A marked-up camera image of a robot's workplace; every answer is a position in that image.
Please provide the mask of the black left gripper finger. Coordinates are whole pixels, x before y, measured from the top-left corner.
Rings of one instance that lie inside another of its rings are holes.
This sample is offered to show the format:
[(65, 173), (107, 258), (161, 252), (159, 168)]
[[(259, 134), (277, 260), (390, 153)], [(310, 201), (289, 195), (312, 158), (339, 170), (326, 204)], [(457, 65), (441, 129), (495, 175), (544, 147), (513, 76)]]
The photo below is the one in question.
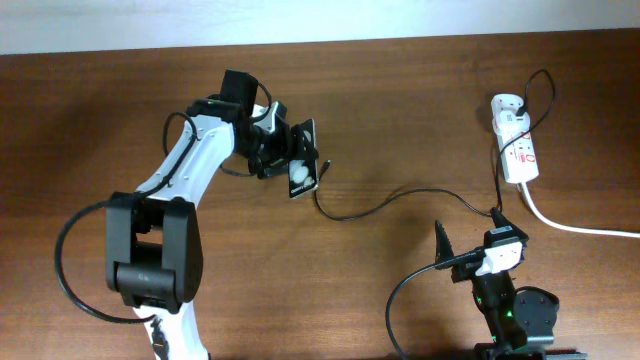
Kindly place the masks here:
[(315, 122), (308, 119), (291, 128), (294, 140), (293, 159), (316, 159)]
[(268, 179), (285, 175), (288, 173), (288, 164), (289, 162), (284, 159), (278, 159), (275, 163), (258, 161), (255, 167), (256, 176), (258, 179)]

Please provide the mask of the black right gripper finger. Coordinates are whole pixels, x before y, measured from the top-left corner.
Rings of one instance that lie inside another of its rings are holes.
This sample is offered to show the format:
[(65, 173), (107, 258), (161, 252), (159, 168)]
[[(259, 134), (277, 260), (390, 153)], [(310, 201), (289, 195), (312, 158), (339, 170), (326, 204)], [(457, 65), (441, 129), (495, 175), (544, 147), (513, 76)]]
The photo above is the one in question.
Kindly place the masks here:
[(440, 221), (435, 221), (434, 229), (436, 235), (435, 264), (438, 270), (442, 270), (449, 267), (448, 261), (454, 258), (454, 252), (444, 226)]
[(512, 231), (519, 238), (528, 237), (528, 235), (523, 230), (521, 230), (519, 227), (517, 227), (511, 221), (509, 221), (497, 207), (494, 207), (490, 210), (490, 216), (497, 229), (505, 229), (507, 231)]

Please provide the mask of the black Galaxy smartphone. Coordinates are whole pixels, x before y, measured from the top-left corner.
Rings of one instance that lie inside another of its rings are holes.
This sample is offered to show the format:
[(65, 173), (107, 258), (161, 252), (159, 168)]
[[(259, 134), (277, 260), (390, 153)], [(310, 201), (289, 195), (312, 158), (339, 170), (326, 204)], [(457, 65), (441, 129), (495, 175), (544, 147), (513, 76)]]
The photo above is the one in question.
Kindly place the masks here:
[[(316, 124), (315, 145), (317, 149)], [(289, 197), (291, 199), (299, 198), (318, 187), (318, 159), (318, 149), (316, 159), (293, 159), (292, 153), (288, 164)]]

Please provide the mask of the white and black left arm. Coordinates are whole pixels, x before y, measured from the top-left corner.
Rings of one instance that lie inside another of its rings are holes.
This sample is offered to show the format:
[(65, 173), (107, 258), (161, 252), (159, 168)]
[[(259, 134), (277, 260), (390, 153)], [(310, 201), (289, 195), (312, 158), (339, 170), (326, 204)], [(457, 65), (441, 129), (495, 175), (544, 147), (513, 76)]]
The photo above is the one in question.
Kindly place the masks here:
[(194, 306), (204, 261), (198, 205), (233, 153), (260, 179), (287, 175), (292, 199), (316, 190), (316, 124), (289, 126), (279, 102), (198, 99), (181, 116), (183, 132), (154, 175), (111, 198), (106, 281), (143, 322), (156, 358), (207, 359)]

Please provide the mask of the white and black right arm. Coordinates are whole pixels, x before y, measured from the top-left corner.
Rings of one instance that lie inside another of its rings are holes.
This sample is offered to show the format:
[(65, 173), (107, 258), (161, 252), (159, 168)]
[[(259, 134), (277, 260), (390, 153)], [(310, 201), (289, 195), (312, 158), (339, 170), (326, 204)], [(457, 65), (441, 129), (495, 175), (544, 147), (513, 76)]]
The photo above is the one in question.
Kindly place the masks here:
[(535, 286), (515, 287), (510, 272), (524, 261), (529, 236), (493, 208), (494, 227), (475, 249), (456, 255), (444, 226), (434, 224), (435, 268), (449, 269), (454, 283), (472, 283), (477, 309), (492, 336), (474, 346), (476, 359), (586, 359), (575, 349), (552, 350), (559, 298)]

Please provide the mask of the white USB charger adapter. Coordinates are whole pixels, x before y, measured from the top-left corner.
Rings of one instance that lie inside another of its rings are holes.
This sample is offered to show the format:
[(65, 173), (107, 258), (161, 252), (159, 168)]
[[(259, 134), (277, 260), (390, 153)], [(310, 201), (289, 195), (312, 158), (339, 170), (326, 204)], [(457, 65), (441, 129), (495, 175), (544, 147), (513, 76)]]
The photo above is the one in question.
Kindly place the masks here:
[(493, 129), (496, 135), (504, 136), (508, 134), (522, 133), (530, 127), (530, 116), (528, 113), (517, 115), (514, 111), (503, 110), (493, 117)]

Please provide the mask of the white power strip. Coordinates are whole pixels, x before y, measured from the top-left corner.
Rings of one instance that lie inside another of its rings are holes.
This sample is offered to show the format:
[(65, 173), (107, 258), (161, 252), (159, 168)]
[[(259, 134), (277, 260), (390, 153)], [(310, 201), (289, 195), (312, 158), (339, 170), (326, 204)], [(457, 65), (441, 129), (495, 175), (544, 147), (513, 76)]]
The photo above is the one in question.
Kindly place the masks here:
[[(518, 115), (523, 105), (523, 99), (515, 94), (498, 94), (491, 100), (492, 115), (494, 117), (503, 110), (511, 110)], [(526, 183), (539, 176), (531, 134), (526, 134), (526, 131), (504, 136), (496, 135), (507, 183)]]

